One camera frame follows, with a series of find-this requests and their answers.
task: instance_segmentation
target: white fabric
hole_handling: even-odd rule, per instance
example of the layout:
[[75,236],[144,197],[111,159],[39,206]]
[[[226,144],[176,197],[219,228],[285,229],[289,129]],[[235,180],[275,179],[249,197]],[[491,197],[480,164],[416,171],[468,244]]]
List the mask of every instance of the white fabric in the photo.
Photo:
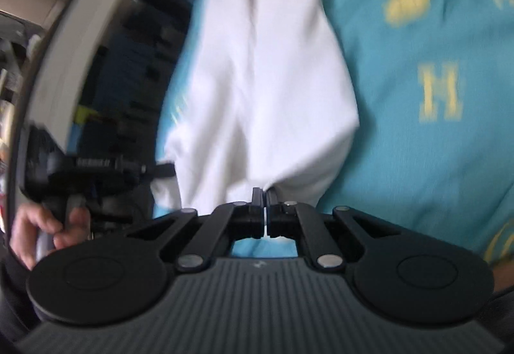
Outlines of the white fabric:
[[156,203],[248,201],[253,187],[316,204],[358,126],[350,77],[321,0],[205,0],[187,109],[170,133],[176,179]]

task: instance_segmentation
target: white garment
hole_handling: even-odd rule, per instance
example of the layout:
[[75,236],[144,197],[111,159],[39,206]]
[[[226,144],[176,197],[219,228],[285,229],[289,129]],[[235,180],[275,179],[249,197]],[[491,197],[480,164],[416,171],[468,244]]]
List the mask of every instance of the white garment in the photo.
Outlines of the white garment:
[[321,0],[205,0],[187,110],[156,202],[207,214],[275,186],[316,204],[358,127],[353,88]]

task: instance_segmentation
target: ribbed gray panel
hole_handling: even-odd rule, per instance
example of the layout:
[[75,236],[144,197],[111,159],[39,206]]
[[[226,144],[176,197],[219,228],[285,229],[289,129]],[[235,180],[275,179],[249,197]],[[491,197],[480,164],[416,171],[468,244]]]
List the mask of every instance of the ribbed gray panel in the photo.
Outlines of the ribbed gray panel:
[[343,278],[301,259],[220,259],[179,277],[132,321],[100,329],[43,324],[27,354],[486,354],[503,345],[476,322],[411,329],[364,308]]

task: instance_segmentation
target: person's arm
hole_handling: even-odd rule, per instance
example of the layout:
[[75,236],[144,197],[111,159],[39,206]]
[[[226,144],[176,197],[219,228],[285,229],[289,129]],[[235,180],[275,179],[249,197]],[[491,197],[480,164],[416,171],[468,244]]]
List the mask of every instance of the person's arm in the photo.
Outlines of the person's arm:
[[35,266],[35,248],[39,230],[54,234],[56,250],[87,239],[91,217],[88,210],[76,208],[69,216],[69,226],[63,230],[51,212],[40,205],[21,205],[12,226],[8,254],[0,263],[0,333],[14,342],[39,324],[27,295],[26,281]]

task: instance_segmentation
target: black circular disc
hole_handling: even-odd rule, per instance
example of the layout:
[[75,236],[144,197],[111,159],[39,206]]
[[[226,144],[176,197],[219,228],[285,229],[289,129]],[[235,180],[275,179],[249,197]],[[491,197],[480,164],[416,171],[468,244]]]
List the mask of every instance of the black circular disc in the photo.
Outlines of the black circular disc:
[[379,312],[420,325],[472,317],[492,294],[494,279],[475,254],[417,236],[375,240],[355,269],[354,283]]
[[27,291],[44,318],[91,326],[145,311],[163,294],[166,281],[151,243],[110,237],[44,258],[30,274]]

